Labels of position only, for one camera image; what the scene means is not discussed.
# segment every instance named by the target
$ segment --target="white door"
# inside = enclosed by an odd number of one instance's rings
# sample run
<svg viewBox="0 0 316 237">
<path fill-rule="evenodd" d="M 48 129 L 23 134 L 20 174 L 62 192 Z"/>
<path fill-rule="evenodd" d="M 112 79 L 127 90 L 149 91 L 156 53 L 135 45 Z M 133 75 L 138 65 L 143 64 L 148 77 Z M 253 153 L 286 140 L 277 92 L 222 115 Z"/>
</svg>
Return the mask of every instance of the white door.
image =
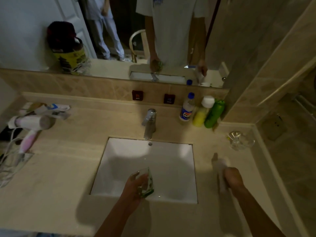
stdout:
<svg viewBox="0 0 316 237">
<path fill-rule="evenodd" d="M 56 0 L 56 2 L 59 4 L 63 20 L 74 25 L 77 37 L 84 43 L 89 57 L 97 58 L 78 0 Z"/>
<path fill-rule="evenodd" d="M 46 71 L 56 63 L 46 42 L 53 21 L 71 22 L 96 58 L 77 0 L 0 0 L 0 67 Z"/>
</svg>

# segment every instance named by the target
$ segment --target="beige countertop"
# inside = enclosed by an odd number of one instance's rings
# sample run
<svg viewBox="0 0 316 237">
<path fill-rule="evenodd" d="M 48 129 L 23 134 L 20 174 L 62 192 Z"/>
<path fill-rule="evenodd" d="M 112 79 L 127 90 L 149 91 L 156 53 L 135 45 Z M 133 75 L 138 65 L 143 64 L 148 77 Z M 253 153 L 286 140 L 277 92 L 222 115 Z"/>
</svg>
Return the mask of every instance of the beige countertop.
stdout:
<svg viewBox="0 0 316 237">
<path fill-rule="evenodd" d="M 43 131 L 32 147 L 35 155 L 0 189 L 0 228 L 93 235 L 116 202 L 89 195 L 106 142 L 143 139 L 147 108 L 116 102 L 104 110 L 73 107 L 71 117 Z M 232 150 L 224 132 L 181 125 L 178 108 L 156 108 L 153 141 L 193 144 L 198 204 L 143 201 L 123 236 L 250 236 L 236 200 L 219 198 L 211 164 L 215 152 L 239 168 L 245 185 L 279 225 L 249 149 Z"/>
</svg>

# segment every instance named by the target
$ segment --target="white bottle cap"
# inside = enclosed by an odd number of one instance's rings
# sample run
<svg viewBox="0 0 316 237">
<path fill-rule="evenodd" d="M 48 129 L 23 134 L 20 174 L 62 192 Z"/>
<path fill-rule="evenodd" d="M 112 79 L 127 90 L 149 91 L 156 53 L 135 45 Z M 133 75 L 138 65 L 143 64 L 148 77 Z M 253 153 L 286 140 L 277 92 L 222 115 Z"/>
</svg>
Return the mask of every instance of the white bottle cap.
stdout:
<svg viewBox="0 0 316 237">
<path fill-rule="evenodd" d="M 205 108 L 212 108 L 214 103 L 215 103 L 215 99 L 213 96 L 204 96 L 201 104 Z"/>
</svg>

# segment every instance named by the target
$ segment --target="mirror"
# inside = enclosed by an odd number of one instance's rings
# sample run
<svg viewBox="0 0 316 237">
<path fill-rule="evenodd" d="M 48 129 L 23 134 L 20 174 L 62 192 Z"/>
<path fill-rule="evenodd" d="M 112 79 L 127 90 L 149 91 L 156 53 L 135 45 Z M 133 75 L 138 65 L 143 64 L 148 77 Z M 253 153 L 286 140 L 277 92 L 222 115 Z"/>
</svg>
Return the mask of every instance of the mirror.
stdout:
<svg viewBox="0 0 316 237">
<path fill-rule="evenodd" d="M 249 2 L 0 0 L 0 67 L 223 88 L 266 30 Z"/>
</svg>

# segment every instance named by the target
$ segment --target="plastic bottle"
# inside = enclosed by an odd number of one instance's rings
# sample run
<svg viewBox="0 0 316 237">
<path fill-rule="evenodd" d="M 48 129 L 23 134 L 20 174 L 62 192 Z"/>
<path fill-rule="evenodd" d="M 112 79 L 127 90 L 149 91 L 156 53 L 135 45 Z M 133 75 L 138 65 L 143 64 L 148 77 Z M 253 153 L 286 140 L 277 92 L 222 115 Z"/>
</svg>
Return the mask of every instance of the plastic bottle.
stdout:
<svg viewBox="0 0 316 237">
<path fill-rule="evenodd" d="M 217 119 L 223 113 L 225 109 L 225 102 L 223 100 L 216 101 L 213 108 L 209 112 L 208 116 L 204 121 L 204 126 L 206 128 L 212 128 L 216 124 Z"/>
<path fill-rule="evenodd" d="M 202 106 L 197 110 L 192 124 L 196 127 L 201 127 L 207 117 L 210 108 L 213 107 L 215 99 L 212 96 L 204 96 L 201 102 Z"/>
<path fill-rule="evenodd" d="M 194 93 L 190 92 L 188 94 L 188 98 L 185 99 L 183 102 L 183 106 L 179 115 L 180 120 L 189 121 L 194 108 L 195 108 Z"/>
</svg>

